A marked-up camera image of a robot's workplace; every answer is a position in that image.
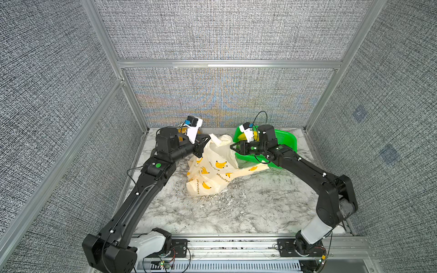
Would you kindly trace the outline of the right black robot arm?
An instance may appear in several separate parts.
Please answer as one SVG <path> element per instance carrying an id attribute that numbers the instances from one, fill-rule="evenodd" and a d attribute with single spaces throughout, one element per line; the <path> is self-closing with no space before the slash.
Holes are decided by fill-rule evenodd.
<path id="1" fill-rule="evenodd" d="M 257 138 L 258 141 L 246 139 L 231 144 L 230 148 L 240 155 L 264 156 L 268 163 L 294 174 L 318 195 L 316 216 L 296 234 L 294 241 L 294 251 L 307 257 L 336 226 L 358 211 L 352 181 L 348 176 L 324 171 L 291 147 L 280 144 L 272 125 L 259 126 Z"/>

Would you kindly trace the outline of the banana print plastic bag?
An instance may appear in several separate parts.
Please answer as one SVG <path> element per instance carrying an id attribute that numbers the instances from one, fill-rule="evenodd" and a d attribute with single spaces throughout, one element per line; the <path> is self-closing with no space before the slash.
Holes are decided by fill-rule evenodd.
<path id="1" fill-rule="evenodd" d="M 229 135 L 210 134 L 210 140 L 204 148 L 202 157 L 191 157 L 186 189 L 191 196 L 208 196 L 221 193 L 231 182 L 242 176 L 249 176 L 267 170 L 265 164 L 240 168 L 235 153 L 230 149 L 233 144 Z"/>

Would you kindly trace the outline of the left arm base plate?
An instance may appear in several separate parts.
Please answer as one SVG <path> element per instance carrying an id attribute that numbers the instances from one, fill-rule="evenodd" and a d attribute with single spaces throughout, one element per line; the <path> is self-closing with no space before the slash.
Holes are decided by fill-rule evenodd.
<path id="1" fill-rule="evenodd" d="M 164 249 L 158 253 L 150 254 L 148 258 L 185 258 L 187 256 L 187 248 L 187 239 L 172 240 L 170 246 L 165 246 Z"/>

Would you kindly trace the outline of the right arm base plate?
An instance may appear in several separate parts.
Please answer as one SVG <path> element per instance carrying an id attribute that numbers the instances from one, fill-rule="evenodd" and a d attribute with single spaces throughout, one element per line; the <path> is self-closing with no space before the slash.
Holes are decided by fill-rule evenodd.
<path id="1" fill-rule="evenodd" d="M 322 257 L 327 255 L 327 249 L 323 246 L 322 241 L 314 245 L 308 245 L 305 241 L 295 238 L 286 238 L 277 240 L 277 248 L 281 257 Z"/>

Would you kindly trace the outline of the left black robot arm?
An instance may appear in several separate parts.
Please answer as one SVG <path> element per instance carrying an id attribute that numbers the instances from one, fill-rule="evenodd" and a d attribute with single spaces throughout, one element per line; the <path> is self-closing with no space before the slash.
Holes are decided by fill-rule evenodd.
<path id="1" fill-rule="evenodd" d="M 102 273 L 129 273 L 135 268 L 138 248 L 130 243 L 140 219 L 176 171 L 177 162 L 190 155 L 201 158 L 210 139 L 204 134 L 190 139 L 175 127 L 158 130 L 155 148 L 143 164 L 134 189 L 99 233 L 88 234 L 82 243 L 91 267 Z"/>

